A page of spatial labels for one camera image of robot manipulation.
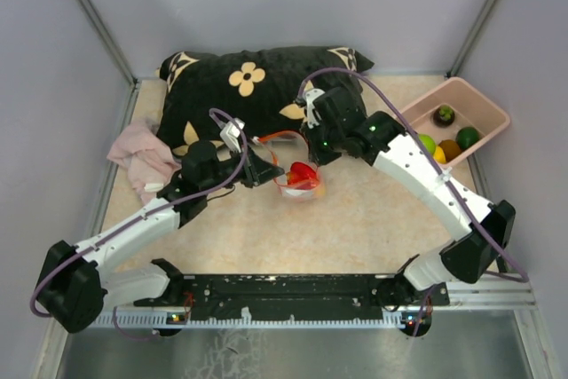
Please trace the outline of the red toy apple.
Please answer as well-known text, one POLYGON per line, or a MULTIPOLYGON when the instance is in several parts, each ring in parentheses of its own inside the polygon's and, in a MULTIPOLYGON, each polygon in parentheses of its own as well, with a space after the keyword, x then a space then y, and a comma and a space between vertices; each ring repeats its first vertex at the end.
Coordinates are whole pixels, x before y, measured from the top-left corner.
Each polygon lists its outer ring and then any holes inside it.
POLYGON ((311 165, 304 162, 293 162, 287 173, 287 184, 289 186, 317 180, 317 171, 311 165))

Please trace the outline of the clear zip bag orange zipper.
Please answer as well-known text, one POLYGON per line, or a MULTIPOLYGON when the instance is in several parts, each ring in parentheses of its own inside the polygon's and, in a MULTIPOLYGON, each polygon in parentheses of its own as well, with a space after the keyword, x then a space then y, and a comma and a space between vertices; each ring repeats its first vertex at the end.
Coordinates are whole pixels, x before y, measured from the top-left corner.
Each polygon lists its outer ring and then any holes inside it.
POLYGON ((300 133, 284 130, 253 137, 253 142, 265 150, 265 159, 270 155, 272 163, 284 170, 273 180, 283 198, 311 201, 325 194, 319 167, 308 159, 308 144, 300 133))

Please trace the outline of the red yellow toy mango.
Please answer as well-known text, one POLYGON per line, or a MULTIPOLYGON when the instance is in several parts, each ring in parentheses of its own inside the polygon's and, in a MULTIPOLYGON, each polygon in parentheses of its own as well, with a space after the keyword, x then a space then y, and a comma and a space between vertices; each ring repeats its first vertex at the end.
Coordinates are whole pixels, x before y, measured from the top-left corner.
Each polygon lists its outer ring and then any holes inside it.
POLYGON ((308 179, 287 186, 285 193, 295 199, 310 200, 323 197, 326 193, 326 187, 317 179, 308 179))

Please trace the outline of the light green toy fruit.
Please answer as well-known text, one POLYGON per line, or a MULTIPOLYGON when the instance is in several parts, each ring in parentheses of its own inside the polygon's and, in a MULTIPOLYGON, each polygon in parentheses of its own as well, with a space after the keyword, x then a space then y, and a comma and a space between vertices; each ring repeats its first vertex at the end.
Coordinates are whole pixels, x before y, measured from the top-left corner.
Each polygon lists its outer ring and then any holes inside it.
POLYGON ((434 154, 436 152, 437 144, 431 136, 426 134, 419 134, 418 137, 430 154, 434 154))

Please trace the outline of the yellow toy lemon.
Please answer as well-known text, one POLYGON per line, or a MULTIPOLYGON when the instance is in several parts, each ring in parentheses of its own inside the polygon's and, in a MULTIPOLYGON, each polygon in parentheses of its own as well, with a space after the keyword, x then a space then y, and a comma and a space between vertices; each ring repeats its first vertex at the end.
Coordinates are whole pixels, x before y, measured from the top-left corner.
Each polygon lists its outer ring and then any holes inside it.
POLYGON ((433 153, 432 156, 437 163, 440 163, 440 164, 446 164, 447 163, 445 152, 441 148, 441 146, 435 147, 435 150, 434 150, 434 153, 433 153))

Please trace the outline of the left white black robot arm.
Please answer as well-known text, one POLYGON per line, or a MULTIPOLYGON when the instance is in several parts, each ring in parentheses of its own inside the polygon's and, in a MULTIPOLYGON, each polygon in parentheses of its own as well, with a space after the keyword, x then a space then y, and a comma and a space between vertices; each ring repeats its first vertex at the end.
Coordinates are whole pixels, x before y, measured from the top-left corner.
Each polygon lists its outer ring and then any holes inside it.
POLYGON ((279 176, 280 166, 249 146, 221 160, 216 147, 199 141, 181 169, 147 205, 107 231, 70 245, 59 241, 47 252, 30 301, 39 317, 53 317, 68 333, 86 329, 104 310, 124 304, 163 306, 185 293, 184 275, 160 258, 149 266, 117 272, 118 265, 145 246, 188 224, 208 205, 209 193, 240 183, 247 188, 279 176))

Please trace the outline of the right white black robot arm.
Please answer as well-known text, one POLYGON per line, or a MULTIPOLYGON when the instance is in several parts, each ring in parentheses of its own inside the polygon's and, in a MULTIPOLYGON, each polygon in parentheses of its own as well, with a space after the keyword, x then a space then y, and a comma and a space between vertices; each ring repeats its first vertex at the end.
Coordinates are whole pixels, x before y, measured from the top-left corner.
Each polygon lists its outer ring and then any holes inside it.
POLYGON ((311 89, 298 96, 307 121, 302 133, 318 165, 343 154, 401 183, 426 205, 449 232, 451 240, 410 259, 398 272, 396 290, 407 304, 417 304, 428 288, 458 280, 473 284, 509 243, 515 209, 507 201, 492 203, 441 174, 408 131, 391 115, 366 114, 345 89, 311 89))

